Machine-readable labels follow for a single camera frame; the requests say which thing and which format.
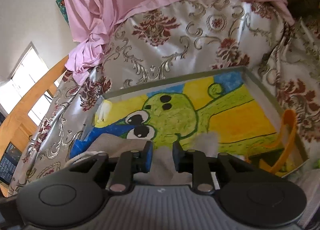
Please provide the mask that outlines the grey soft cloth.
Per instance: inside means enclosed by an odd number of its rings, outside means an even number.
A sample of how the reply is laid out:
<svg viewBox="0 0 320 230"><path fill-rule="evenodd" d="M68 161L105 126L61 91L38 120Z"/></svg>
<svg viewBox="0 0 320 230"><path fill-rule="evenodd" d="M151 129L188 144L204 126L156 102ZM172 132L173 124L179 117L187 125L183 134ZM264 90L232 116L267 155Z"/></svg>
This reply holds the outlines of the grey soft cloth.
<svg viewBox="0 0 320 230"><path fill-rule="evenodd" d="M205 153L206 156L216 157L219 144L215 132L201 133L191 141L191 148ZM146 140L127 140L110 134L100 135L84 152L93 155L105 152L109 157L119 157L121 153L130 150L142 150ZM172 158L172 149L162 146L153 149L151 170L149 173L138 173L134 180L141 184L151 185L184 185L191 184L189 173L178 173Z"/></svg>

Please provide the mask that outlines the grey tray with frog drawing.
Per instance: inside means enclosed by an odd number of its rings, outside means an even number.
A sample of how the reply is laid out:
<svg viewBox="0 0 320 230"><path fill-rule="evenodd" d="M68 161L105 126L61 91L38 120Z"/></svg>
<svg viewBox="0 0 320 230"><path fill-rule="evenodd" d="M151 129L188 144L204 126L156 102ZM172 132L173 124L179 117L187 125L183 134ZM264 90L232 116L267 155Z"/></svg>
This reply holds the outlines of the grey tray with frog drawing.
<svg viewBox="0 0 320 230"><path fill-rule="evenodd" d="M272 166L284 146L267 149L280 131L283 110L276 98L245 67L169 78L101 95L88 115L83 135L69 156L86 151L103 133L150 140L155 147L176 141L184 149L201 133L218 134L218 151ZM303 166L308 155L296 133L295 145L276 174Z"/></svg>

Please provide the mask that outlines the floral satin sofa cover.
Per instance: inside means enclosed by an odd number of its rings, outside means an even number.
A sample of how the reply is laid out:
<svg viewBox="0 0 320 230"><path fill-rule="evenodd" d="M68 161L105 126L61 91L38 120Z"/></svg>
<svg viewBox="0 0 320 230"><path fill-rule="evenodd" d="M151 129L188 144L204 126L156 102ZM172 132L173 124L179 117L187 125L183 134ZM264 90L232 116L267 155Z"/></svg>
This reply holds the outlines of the floral satin sofa cover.
<svg viewBox="0 0 320 230"><path fill-rule="evenodd" d="M284 109L295 110L300 138L310 158L318 158L319 16L289 25L269 4L181 0L120 24L84 84L71 71L64 74L22 153L9 194L63 168L103 93L234 66L246 66Z"/></svg>

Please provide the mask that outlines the teal wall poster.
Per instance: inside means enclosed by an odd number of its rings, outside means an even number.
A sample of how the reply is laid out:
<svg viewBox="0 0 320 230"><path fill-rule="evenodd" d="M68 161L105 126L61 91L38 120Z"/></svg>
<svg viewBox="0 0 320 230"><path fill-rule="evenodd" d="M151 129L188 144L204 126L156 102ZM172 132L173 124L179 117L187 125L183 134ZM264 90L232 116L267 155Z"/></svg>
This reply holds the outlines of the teal wall poster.
<svg viewBox="0 0 320 230"><path fill-rule="evenodd" d="M56 0L56 4L60 10L60 13L62 14L64 20L66 23L69 25L69 20L68 20L68 15L67 15L67 10L65 6L65 1L64 0Z"/></svg>

